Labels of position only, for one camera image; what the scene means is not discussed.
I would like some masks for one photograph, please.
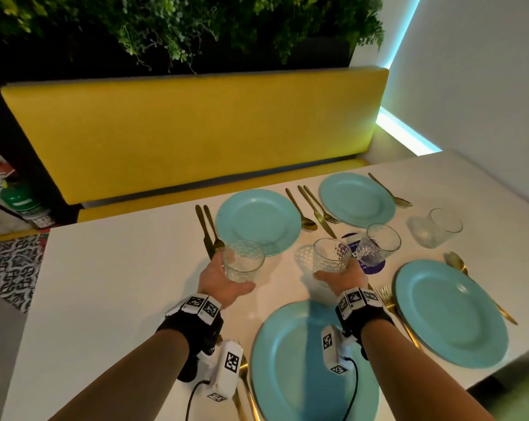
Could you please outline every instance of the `person's left arm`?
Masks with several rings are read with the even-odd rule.
[[[222,310],[254,290],[232,282],[217,253],[200,274],[198,292],[214,297]],[[124,356],[60,409],[50,421],[150,421],[156,418],[189,355],[184,336],[162,329]]]

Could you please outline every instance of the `wristband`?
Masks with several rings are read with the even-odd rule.
[[[362,347],[361,354],[366,360],[368,359],[361,338],[364,326],[374,319],[383,319],[395,325],[383,307],[375,292],[365,288],[351,288],[338,297],[335,311],[342,325],[342,334],[345,337],[354,336]]]
[[[196,377],[200,352],[206,355],[214,353],[223,326],[220,307],[221,304],[215,298],[194,294],[165,313],[157,331],[178,331],[189,344],[189,357],[178,376],[180,381],[191,382]]]

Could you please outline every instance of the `person's right arm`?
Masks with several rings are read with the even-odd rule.
[[[343,273],[317,272],[335,295],[367,288],[367,276],[352,259]],[[386,320],[368,322],[362,343],[397,421],[493,421],[494,418],[440,365],[418,350]]]

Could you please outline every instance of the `turquoise plate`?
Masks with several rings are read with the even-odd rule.
[[[330,372],[323,363],[321,331],[338,325],[334,306],[298,301],[279,308],[264,322],[251,355],[256,400],[269,421],[324,421],[344,417],[356,381]],[[379,386],[360,346],[352,345],[358,365],[358,394],[348,421],[373,421]]]
[[[399,310],[434,353],[465,368],[489,368],[508,349],[508,330],[477,283],[440,261],[405,264],[393,284]]]
[[[264,189],[239,192],[219,207],[219,237],[229,244],[240,239],[257,242],[264,254],[286,251],[301,232],[296,207],[282,195]]]
[[[389,192],[359,174],[327,177],[319,195],[331,213],[352,226],[366,228],[372,223],[387,223],[395,215],[395,202]]]

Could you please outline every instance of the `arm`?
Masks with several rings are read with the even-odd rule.
[[[367,288],[367,276],[351,260],[343,273],[317,272],[335,295],[354,287]],[[418,350],[385,320],[367,323],[361,332],[367,357],[397,421],[493,421],[447,372]]]
[[[211,295],[222,310],[254,290],[252,282],[232,282],[217,253],[200,274],[198,292]],[[87,386],[50,421],[150,421],[156,418],[189,355],[184,336],[162,329]]]

